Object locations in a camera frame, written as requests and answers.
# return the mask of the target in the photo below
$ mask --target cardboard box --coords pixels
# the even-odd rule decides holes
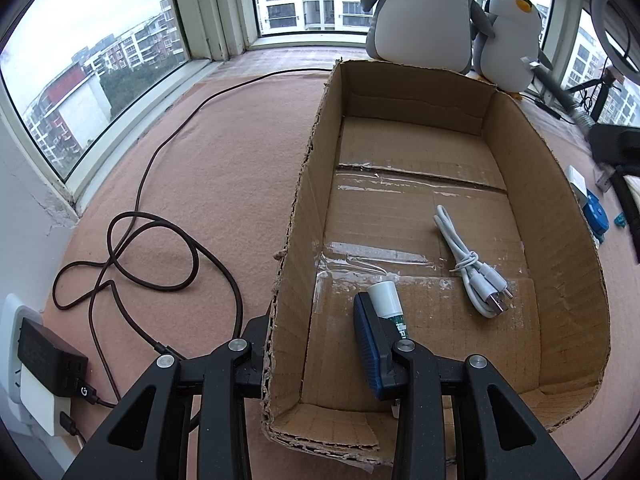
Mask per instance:
[[[433,222],[445,206],[497,266],[514,308],[480,316]],[[392,463],[397,423],[369,391],[356,292],[394,280],[411,338],[487,356],[550,430],[593,399],[609,310],[587,224],[552,153],[515,102],[444,70],[339,63],[302,165],[271,303],[264,429],[286,446]],[[454,456],[445,399],[447,453]]]

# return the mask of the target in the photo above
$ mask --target black stand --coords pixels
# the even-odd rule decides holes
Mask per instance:
[[[593,110],[591,110],[591,119],[593,119],[595,122],[598,122],[598,119],[600,118],[600,116],[602,115],[602,111],[604,110],[604,105],[607,103],[609,91],[613,88],[613,83],[615,83],[615,81],[616,77],[613,75],[613,72],[609,68],[605,68],[600,79],[591,79],[590,81],[585,81],[584,83],[580,83],[579,85],[568,88],[566,92],[569,94],[573,94],[575,92],[586,90],[587,88],[602,85],[600,88],[600,92],[598,93],[598,97],[596,98],[596,102],[593,105]]]
[[[259,399],[268,317],[207,356],[160,356],[140,376],[64,480],[184,480],[191,405],[201,395],[198,478],[250,480],[244,399]]]
[[[458,480],[579,480],[536,417],[482,356],[434,356],[376,316],[369,295],[354,299],[360,319],[401,397],[393,480],[444,480],[442,395],[452,396]],[[63,480],[184,480],[191,405],[201,395],[200,480],[250,480],[244,399],[259,398],[267,316],[242,339],[210,355],[162,355],[142,374],[78,454]]]
[[[579,480],[555,441],[488,359],[437,357],[419,343],[400,339],[395,324],[376,315],[366,292],[356,295],[353,309],[356,333],[369,341],[360,343],[367,379],[375,377],[367,364],[372,363],[369,349],[376,348],[378,376],[389,385],[378,389],[378,398],[392,399],[403,392],[392,480],[445,479],[442,396],[452,400],[458,480]],[[389,351],[392,363],[384,359]]]

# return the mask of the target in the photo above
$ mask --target gray penguin plush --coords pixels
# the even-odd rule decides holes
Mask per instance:
[[[487,0],[484,5],[495,33],[482,31],[474,41],[474,70],[500,90],[518,93],[531,83],[531,72],[521,58],[530,57],[553,69],[540,49],[542,18],[530,0]]]
[[[470,20],[485,36],[494,36],[475,0],[360,0],[365,12],[376,2],[367,34],[372,58],[466,73],[471,69]]]

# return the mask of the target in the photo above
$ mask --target black power adapter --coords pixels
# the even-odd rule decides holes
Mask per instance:
[[[18,359],[55,396],[86,396],[86,387],[81,390],[86,386],[89,359],[48,328],[27,318],[20,327]]]

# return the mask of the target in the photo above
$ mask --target blue item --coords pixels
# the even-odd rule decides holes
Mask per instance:
[[[369,294],[353,298],[353,327],[364,375],[378,400],[397,399],[408,383],[407,371],[393,361],[391,346],[401,339],[396,324],[378,317]]]
[[[613,219],[613,223],[618,227],[626,227],[626,218],[624,213],[620,213]]]
[[[609,229],[609,219],[607,219],[607,214],[600,205],[598,197],[589,190],[587,190],[587,203],[582,208],[582,212],[589,227],[599,240]]]
[[[364,313],[362,304],[357,301],[353,309],[353,326],[356,331],[356,339],[358,348],[360,349],[360,357],[362,358],[362,366],[364,375],[367,378],[369,388],[373,390],[373,394],[377,399],[382,397],[384,386],[382,385],[382,377],[380,375],[380,354],[376,347],[376,342],[371,333],[369,321]]]

